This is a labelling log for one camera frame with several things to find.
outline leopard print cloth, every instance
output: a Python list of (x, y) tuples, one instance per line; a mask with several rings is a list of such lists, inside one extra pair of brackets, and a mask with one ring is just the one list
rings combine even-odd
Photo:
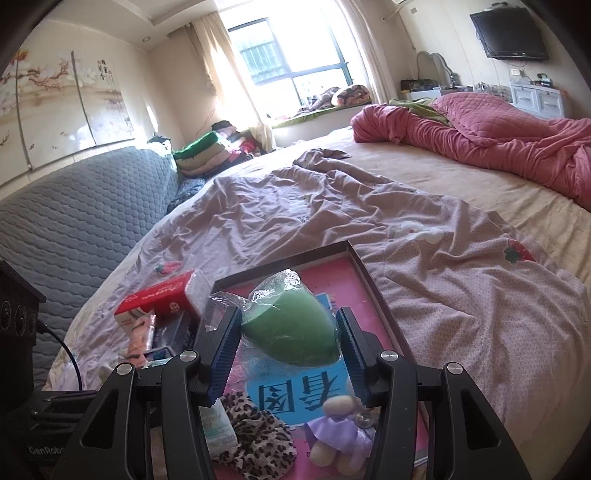
[(238, 445), (212, 460), (237, 470), (247, 480), (274, 480), (285, 475), (297, 456), (285, 422), (260, 410), (244, 392), (226, 394), (222, 403)]

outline television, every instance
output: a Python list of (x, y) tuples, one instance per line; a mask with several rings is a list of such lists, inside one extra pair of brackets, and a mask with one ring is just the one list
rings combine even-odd
[(540, 31), (526, 8), (499, 7), (470, 17), (487, 57), (548, 60)]

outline green blanket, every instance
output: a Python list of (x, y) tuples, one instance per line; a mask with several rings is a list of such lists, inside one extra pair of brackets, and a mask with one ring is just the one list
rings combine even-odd
[(389, 105), (401, 106), (421, 118), (435, 120), (447, 127), (453, 127), (452, 123), (447, 118), (429, 105), (432, 101), (432, 98), (421, 98), (419, 100), (390, 100)]
[(220, 140), (220, 136), (217, 134), (217, 132), (209, 132), (208, 134), (205, 134), (201, 138), (195, 140), (193, 143), (187, 145), (182, 150), (173, 152), (173, 158), (175, 160), (186, 160), (188, 158), (193, 158), (198, 153), (207, 150), (218, 140)]

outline curtain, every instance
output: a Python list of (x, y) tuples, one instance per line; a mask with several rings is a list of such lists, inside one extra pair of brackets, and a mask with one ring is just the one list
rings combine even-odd
[(386, 56), (369, 29), (367, 20), (357, 6), (361, 0), (335, 0), (342, 10), (357, 43), (367, 74), (367, 87), (378, 103), (398, 98)]
[(268, 152), (275, 149), (273, 133), (265, 116), (256, 107), (254, 84), (239, 53), (232, 47), (230, 36), (219, 13), (205, 15), (192, 22), (194, 33), (189, 38), (203, 57), (207, 72), (222, 104), (225, 119), (237, 129), (249, 128)]

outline gray quilted mattress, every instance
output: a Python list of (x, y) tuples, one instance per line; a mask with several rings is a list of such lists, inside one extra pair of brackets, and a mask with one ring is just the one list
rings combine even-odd
[[(170, 155), (126, 147), (51, 173), (0, 201), (0, 258), (47, 296), (39, 318), (64, 337), (76, 313), (177, 193)], [(38, 335), (35, 386), (60, 349)]]

